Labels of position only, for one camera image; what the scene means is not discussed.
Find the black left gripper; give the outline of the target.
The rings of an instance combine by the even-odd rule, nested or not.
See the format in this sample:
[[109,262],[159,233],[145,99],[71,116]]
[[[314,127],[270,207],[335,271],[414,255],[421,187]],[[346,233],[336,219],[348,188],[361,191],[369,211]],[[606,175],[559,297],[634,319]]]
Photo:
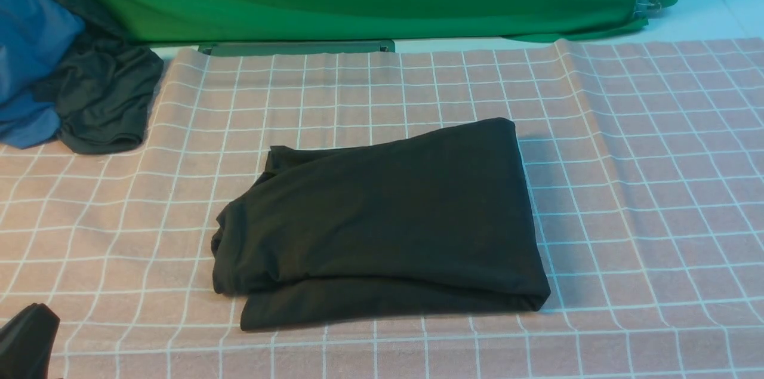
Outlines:
[[19,311],[1,330],[1,377],[46,378],[60,318],[44,303]]

